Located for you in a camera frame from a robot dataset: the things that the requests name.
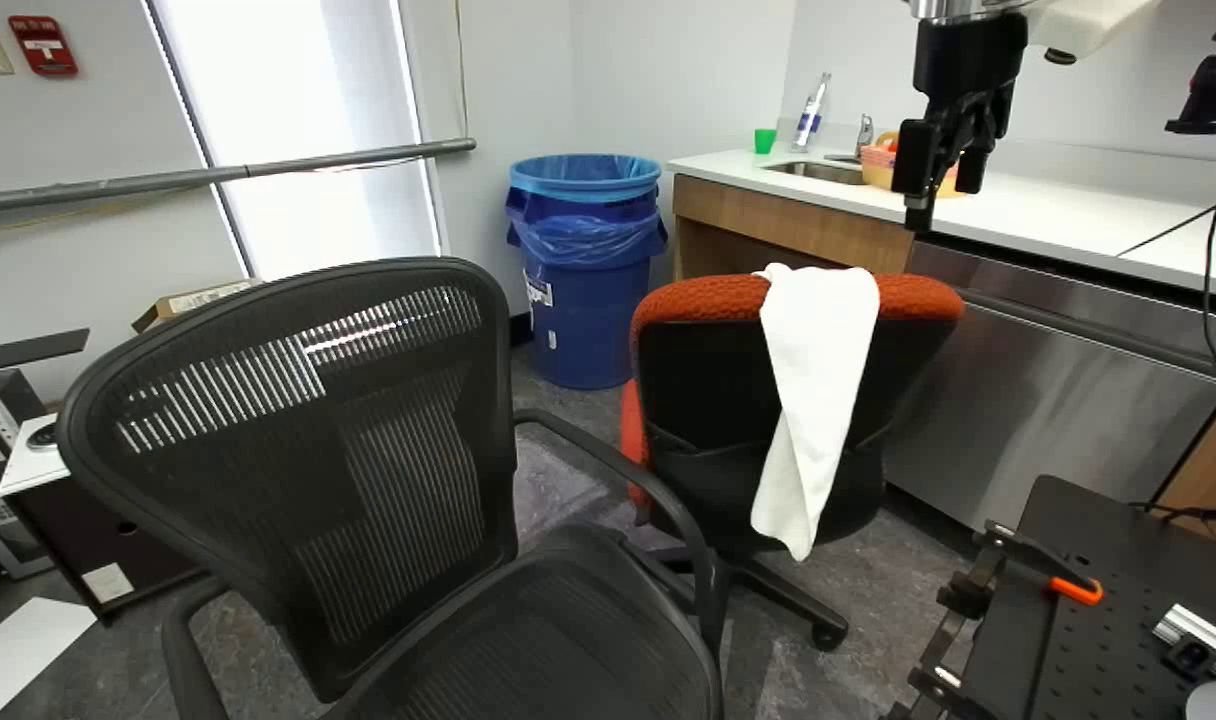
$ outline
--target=white cloth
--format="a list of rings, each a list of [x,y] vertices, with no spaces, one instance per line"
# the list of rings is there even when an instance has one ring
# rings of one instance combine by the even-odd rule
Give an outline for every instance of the white cloth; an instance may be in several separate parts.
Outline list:
[[[780,420],[764,456],[752,528],[796,560],[816,544],[848,440],[864,356],[880,320],[880,284],[864,268],[768,264],[760,308]]]

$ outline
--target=blue trash bin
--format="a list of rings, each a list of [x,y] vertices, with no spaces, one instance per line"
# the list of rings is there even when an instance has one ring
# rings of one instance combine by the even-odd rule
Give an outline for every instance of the blue trash bin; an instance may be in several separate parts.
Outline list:
[[[508,240],[524,252],[544,380],[592,392],[632,376],[632,312],[664,248],[656,176],[636,156],[536,156],[512,168]]]

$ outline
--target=white wall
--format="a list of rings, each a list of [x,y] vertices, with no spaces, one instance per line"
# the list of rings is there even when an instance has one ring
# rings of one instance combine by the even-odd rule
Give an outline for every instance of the white wall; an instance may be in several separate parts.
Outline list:
[[[1164,132],[1196,64],[1216,48],[1212,32],[1216,0],[1160,0],[1076,68],[1052,68],[1032,48],[1016,80],[1012,144],[1000,144],[1000,160],[1032,160],[1032,144],[1216,156],[1216,140]],[[816,72],[828,68],[836,72],[832,140],[848,144],[860,112],[896,128],[924,112],[912,64],[916,24],[900,0],[800,0],[784,112],[800,112]]]
[[[748,144],[780,108],[796,0],[460,0],[468,132],[440,160],[448,252],[524,308],[504,244],[508,168],[548,152],[676,160]]]
[[[4,16],[56,16],[76,80],[40,80]],[[0,188],[196,168],[160,52],[136,0],[0,0]],[[236,280],[236,256],[208,192],[0,216],[0,340],[92,328],[76,360],[32,364],[56,400],[160,292]]]

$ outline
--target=black mesh chair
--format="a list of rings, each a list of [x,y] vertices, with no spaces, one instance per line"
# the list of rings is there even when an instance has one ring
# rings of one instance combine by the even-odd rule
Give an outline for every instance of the black mesh chair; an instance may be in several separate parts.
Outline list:
[[[188,636],[224,588],[284,636],[328,716],[720,716],[720,568],[700,528],[580,428],[512,412],[508,380],[504,296],[460,260],[260,284],[76,380],[72,476],[216,576],[164,624],[180,716],[224,716]],[[660,492],[696,600],[604,528],[516,556],[512,420]]]

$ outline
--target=stainless steel cabinet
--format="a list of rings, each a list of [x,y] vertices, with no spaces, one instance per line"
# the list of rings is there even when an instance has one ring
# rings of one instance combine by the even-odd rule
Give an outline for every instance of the stainless steel cabinet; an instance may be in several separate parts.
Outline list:
[[[944,244],[912,272],[956,284],[968,316],[884,472],[960,524],[1016,524],[1044,472],[1144,504],[1216,412],[1196,308]]]

